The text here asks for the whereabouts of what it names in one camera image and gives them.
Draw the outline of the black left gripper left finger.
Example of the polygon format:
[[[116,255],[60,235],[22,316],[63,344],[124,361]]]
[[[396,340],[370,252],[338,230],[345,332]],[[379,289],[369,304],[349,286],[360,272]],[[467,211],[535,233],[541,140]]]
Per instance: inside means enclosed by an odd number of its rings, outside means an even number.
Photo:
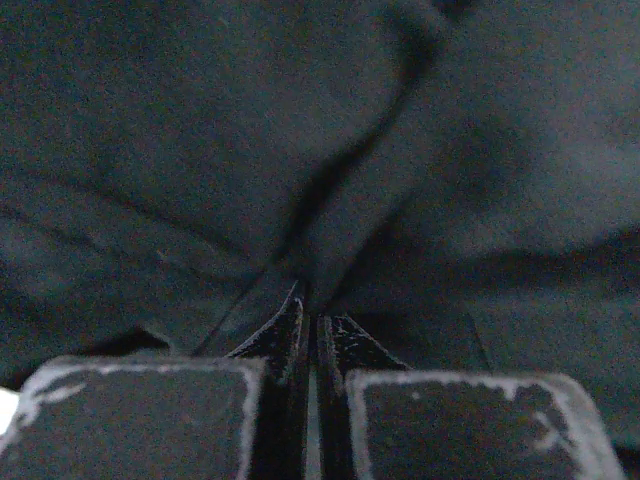
[[[1,439],[5,479],[299,479],[300,299],[224,358],[51,361]]]

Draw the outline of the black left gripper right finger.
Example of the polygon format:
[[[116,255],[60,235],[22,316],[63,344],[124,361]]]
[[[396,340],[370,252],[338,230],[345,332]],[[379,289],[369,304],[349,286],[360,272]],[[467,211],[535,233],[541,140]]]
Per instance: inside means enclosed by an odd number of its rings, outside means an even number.
[[[415,370],[348,316],[317,321],[327,479],[621,479],[586,391],[557,374]]]

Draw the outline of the black button-up shirt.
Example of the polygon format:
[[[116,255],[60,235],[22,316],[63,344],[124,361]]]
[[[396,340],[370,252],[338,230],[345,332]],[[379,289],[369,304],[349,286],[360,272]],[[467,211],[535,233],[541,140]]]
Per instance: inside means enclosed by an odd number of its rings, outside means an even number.
[[[5,1],[1,383],[219,356],[295,282],[639,445],[635,1]]]

